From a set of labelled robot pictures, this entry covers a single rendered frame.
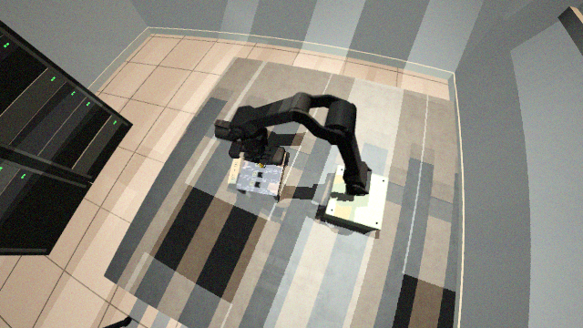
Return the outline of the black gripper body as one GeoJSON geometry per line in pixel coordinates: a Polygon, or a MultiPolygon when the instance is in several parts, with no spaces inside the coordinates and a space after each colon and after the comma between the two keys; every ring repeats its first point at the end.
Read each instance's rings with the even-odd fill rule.
{"type": "Polygon", "coordinates": [[[233,159],[239,159],[240,153],[243,153],[245,159],[270,159],[270,164],[272,165],[282,165],[285,148],[273,146],[272,151],[269,147],[264,147],[265,145],[261,142],[260,145],[255,149],[246,149],[242,141],[237,140],[237,142],[231,143],[229,155],[233,159]]]}

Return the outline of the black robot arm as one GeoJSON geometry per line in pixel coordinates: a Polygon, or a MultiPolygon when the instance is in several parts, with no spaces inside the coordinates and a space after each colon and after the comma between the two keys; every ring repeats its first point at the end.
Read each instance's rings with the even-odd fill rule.
{"type": "Polygon", "coordinates": [[[238,107],[231,122],[216,119],[215,137],[233,142],[240,138],[246,149],[255,149],[261,142],[268,147],[265,127],[298,122],[315,137],[338,146],[344,164],[342,179],[347,195],[364,196],[369,194],[372,170],[362,161],[355,136],[356,111],[354,103],[332,95],[297,92],[292,97],[259,108],[250,105],[238,107]],[[324,126],[309,114],[311,108],[322,107],[328,108],[324,126]]]}

